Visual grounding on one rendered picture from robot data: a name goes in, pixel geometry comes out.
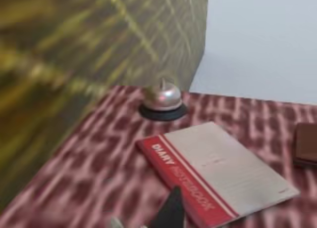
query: diary notebook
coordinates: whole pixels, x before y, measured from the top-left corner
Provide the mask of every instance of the diary notebook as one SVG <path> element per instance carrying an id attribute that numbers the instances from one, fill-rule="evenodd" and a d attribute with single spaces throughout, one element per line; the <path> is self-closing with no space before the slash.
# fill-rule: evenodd
<path id="1" fill-rule="evenodd" d="M 299 194 L 212 122 L 137 144 L 170 187 L 181 187 L 185 210 L 199 228 L 224 225 Z"/>

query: brown leather wallet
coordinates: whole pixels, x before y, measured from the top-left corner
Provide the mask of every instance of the brown leather wallet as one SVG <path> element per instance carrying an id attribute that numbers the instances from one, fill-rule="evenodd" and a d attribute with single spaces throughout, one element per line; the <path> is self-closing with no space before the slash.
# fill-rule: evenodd
<path id="1" fill-rule="evenodd" d="M 317 124 L 299 123 L 294 135 L 293 161 L 317 167 Z"/>

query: notebook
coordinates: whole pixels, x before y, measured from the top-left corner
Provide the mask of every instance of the notebook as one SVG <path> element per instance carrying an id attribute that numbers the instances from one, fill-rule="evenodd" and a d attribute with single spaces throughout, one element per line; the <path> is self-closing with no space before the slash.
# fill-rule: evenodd
<path id="1" fill-rule="evenodd" d="M 199 228 L 216 228 L 299 194 L 213 122 L 137 142 L 163 180 L 182 189 Z"/>

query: table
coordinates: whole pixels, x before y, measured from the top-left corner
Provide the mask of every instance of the table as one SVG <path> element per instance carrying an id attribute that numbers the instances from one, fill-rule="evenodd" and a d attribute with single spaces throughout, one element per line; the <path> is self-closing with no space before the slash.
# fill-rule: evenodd
<path id="1" fill-rule="evenodd" d="M 152 122 L 137 111 L 141 98 L 140 88 L 112 88 L 5 209 L 0 227 L 104 228 L 117 216 L 137 228 L 158 210 L 168 189 L 134 142 L 208 121 L 224 127 L 302 193 L 228 227 L 317 227 L 317 170 L 295 169 L 290 153 L 294 126 L 317 122 L 317 106 L 184 93 L 188 115 Z"/>

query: shiny metal surface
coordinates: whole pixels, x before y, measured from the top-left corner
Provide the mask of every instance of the shiny metal surface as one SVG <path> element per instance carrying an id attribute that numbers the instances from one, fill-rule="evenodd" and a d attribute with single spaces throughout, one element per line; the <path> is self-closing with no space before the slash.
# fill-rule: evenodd
<path id="1" fill-rule="evenodd" d="M 181 91 L 164 78 L 159 84 L 145 88 L 143 94 L 143 104 L 151 110 L 170 111 L 182 105 Z"/>

